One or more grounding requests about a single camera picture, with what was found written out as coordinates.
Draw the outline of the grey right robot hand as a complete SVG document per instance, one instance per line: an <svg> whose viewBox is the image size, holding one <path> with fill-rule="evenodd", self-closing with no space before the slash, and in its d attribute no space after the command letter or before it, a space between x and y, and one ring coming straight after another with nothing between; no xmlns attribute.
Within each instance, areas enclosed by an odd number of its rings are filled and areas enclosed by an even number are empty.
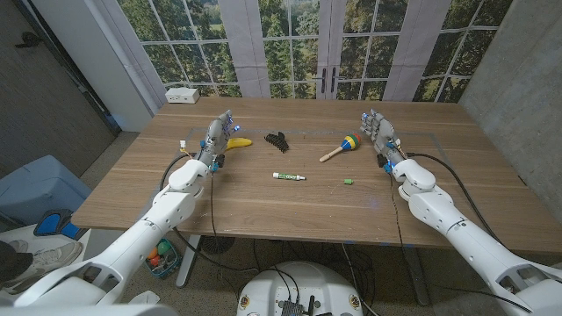
<svg viewBox="0 0 562 316"><path fill-rule="evenodd" d="M405 160L399 150L400 139L395 135L392 123L380 112L371 110L363 113L360 130L372 141L377 154L386 158L391 164Z"/></svg>

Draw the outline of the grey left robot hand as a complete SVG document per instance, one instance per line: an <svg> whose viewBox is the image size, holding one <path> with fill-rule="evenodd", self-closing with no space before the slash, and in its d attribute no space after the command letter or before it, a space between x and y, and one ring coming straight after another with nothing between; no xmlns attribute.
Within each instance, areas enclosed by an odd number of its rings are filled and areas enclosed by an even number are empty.
<svg viewBox="0 0 562 316"><path fill-rule="evenodd" d="M215 118L208 126L205 145L201 149L198 160L210 167L214 159L227 150L227 143L233 133L240 127L233 124L232 111L227 110Z"/></svg>

